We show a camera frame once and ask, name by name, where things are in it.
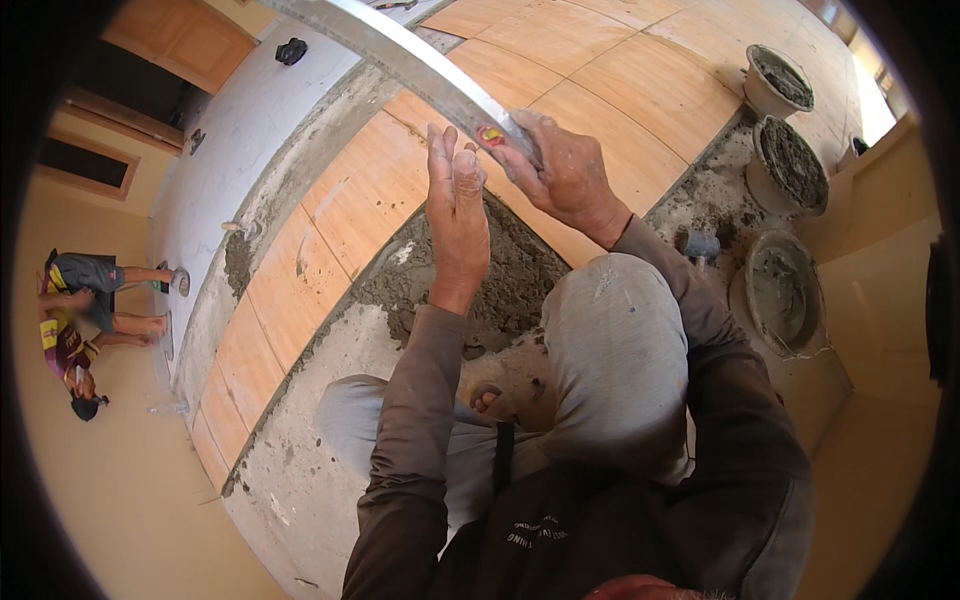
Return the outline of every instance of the man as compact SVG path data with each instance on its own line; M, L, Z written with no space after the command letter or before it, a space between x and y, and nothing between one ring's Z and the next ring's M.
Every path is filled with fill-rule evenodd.
M704 276L614 196L596 139L532 111L516 120L543 171L510 148L493 148L497 161L535 207L610 252L543 303L556 426L516 435L513 481L493 497L497 432L454 398L489 263L486 174L472 145L454 155L453 128L431 125L429 303L390 382L334 382L316 416L331 450L370 471L344 597L790 598L813 486L762 359ZM444 550L448 520L470 523Z
M112 295L125 283L156 281L173 283L189 291L183 269L117 267L108 257L87 254L56 254L47 259L46 276L37 294L40 339L50 370L63 381L72 396L71 406L83 420L92 419L103 402L96 394L90 363L100 348L111 344L148 346L150 334L163 335L168 317L141 317L112 312ZM85 342L73 324L83 314L101 333Z

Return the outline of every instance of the dark brown long-sleeve shirt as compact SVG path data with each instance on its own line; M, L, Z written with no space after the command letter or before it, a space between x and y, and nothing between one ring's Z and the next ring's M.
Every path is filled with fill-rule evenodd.
M446 541L444 464L467 321L418 312L387 388L344 597L579 599L646 573L741 600L793 595L813 524L809 462L762 359L703 274L638 217L613 248L680 306L697 466L675 488L558 466L514 482Z

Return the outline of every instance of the wooden door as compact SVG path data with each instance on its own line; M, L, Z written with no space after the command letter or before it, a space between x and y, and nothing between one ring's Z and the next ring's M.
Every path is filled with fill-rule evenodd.
M196 0L131 0L104 39L211 94L254 46L246 32Z

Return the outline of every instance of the dark doorway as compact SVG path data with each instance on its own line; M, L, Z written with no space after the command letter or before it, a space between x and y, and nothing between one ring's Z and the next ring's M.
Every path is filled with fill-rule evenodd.
M99 40L74 85L183 131L183 115L209 94L170 71Z

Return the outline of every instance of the window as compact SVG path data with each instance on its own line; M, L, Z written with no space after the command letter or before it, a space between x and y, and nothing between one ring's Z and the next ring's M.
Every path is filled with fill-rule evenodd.
M72 133L50 131L37 170L68 185L123 201L138 158Z

